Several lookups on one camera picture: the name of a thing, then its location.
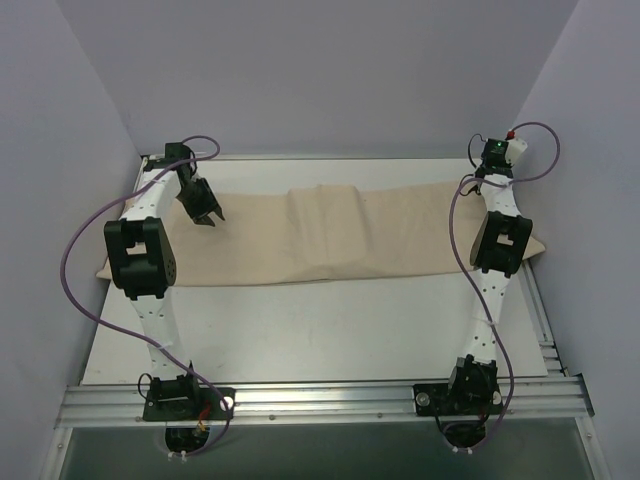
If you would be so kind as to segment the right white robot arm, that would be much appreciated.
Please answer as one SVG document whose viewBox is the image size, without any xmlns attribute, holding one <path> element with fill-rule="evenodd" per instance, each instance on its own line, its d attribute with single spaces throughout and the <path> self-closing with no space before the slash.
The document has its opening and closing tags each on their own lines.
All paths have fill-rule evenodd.
<svg viewBox="0 0 640 480">
<path fill-rule="evenodd" d="M 513 131 L 503 139 L 488 138 L 474 172 L 476 185 L 470 191 L 482 197 L 486 214 L 469 257 L 478 291 L 471 333 L 443 390 L 445 403 L 455 412 L 501 402 L 497 324 L 507 287 L 520 268 L 533 229 L 533 222 L 517 207 L 512 188 L 513 166 L 526 148 L 527 143 Z"/>
</svg>

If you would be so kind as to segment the beige cloth kit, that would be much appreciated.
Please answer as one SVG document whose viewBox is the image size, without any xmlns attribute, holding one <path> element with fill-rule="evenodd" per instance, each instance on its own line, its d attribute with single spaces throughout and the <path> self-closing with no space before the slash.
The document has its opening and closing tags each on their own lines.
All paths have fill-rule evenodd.
<svg viewBox="0 0 640 480">
<path fill-rule="evenodd" d="M 221 194 L 225 221 L 194 224 L 179 201 L 163 222 L 179 286 L 255 286 L 410 277 L 469 267 L 486 214 L 445 182 L 360 191 L 318 185 L 280 195 Z"/>
</svg>

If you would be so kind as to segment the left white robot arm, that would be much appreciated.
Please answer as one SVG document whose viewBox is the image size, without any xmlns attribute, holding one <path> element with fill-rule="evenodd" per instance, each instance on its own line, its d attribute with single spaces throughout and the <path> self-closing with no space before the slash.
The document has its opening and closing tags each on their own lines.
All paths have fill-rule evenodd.
<svg viewBox="0 0 640 480">
<path fill-rule="evenodd" d="M 163 219 L 179 201 L 196 225 L 224 220 L 222 207 L 208 181 L 197 173 L 194 151 L 185 140 L 165 145 L 164 157 L 143 169 L 141 192 L 130 207 L 104 226 L 111 278 L 131 301 L 148 340 L 150 389 L 146 401 L 190 419 L 204 403 L 182 346 L 170 288 L 177 279 L 177 260 Z"/>
</svg>

